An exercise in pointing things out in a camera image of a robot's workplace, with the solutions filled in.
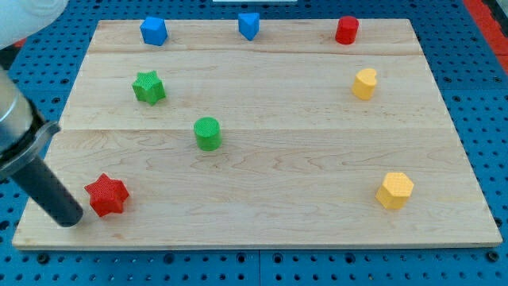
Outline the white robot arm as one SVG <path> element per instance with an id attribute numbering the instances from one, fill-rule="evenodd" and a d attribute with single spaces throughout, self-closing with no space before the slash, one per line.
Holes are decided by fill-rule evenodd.
<path id="1" fill-rule="evenodd" d="M 65 0 L 1 2 L 1 48 L 52 24 L 65 10 Z M 40 158 L 39 152 L 60 131 L 1 70 L 1 178 L 12 179 L 59 226 L 70 227 L 83 209 Z"/>

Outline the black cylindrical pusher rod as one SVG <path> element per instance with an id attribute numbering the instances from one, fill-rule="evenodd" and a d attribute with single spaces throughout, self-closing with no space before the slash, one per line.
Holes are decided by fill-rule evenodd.
<path id="1" fill-rule="evenodd" d="M 81 220 L 82 207 L 39 157 L 15 172 L 11 178 L 59 226 L 74 226 Z"/>

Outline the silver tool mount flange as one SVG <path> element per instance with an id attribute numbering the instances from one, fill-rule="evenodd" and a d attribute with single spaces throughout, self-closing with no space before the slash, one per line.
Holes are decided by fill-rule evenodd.
<path id="1" fill-rule="evenodd" d="M 1 179 L 37 159 L 59 131 L 58 122 L 47 121 L 1 69 Z"/>

